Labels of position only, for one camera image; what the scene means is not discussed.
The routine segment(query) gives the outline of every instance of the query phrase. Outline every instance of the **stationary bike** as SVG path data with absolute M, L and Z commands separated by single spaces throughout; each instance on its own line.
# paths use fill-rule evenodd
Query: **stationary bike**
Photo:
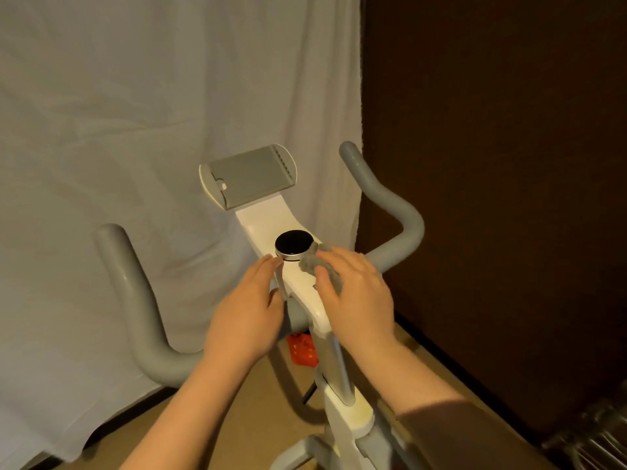
M 364 194 L 403 225 L 401 234 L 366 254 L 383 273 L 420 245 L 423 219 L 411 204 L 381 185 L 355 144 L 342 143 L 340 156 Z M 426 469 L 352 383 L 315 289 L 315 277 L 298 265 L 312 243 L 320 241 L 299 224 L 281 196 L 281 191 L 297 183 L 296 163 L 287 149 L 270 145 L 247 151 L 200 165 L 199 173 L 208 197 L 224 211 L 235 211 L 257 255 L 284 258 L 275 275 L 286 297 L 278 339 L 309 329 L 319 359 L 315 383 L 324 393 L 330 432 L 295 443 L 278 456 L 272 470 L 296 469 L 310 459 L 328 470 L 392 470 L 398 461 L 409 470 Z M 202 352 L 179 353 L 169 346 L 153 290 L 124 229 L 106 224 L 95 236 L 121 301 L 139 367 L 157 383 L 181 386 Z

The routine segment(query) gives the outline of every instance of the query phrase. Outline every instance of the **person's right hand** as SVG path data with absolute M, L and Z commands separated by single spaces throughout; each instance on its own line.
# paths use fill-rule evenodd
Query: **person's right hand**
M 342 279 L 338 296 L 324 267 L 315 270 L 316 288 L 340 343 L 355 356 L 394 343 L 394 303 L 388 286 L 364 254 L 333 247 L 317 252 Z

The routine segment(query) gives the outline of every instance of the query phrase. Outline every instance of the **red bag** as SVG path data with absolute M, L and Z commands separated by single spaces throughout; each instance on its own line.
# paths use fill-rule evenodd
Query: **red bag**
M 318 355 L 315 352 L 312 336 L 307 333 L 292 333 L 287 337 L 290 346 L 290 356 L 295 365 L 315 368 L 318 365 Z

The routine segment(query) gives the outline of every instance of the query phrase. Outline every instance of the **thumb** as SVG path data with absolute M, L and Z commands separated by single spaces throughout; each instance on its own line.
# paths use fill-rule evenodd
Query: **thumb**
M 273 313 L 283 313 L 283 296 L 278 288 L 275 288 L 270 292 L 270 302 L 268 303 L 268 310 Z
M 324 308 L 328 309 L 337 305 L 340 297 L 337 296 L 335 289 L 333 289 L 329 271 L 322 266 L 315 268 L 315 286 Z

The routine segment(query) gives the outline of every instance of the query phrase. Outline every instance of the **person's left hand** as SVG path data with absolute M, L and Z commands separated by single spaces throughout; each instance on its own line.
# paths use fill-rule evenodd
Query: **person's left hand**
M 269 292 L 275 269 L 282 262 L 282 258 L 267 255 L 247 270 L 235 290 L 217 306 L 204 344 L 206 352 L 212 350 L 246 366 L 268 354 L 283 322 L 283 297 L 278 289 Z

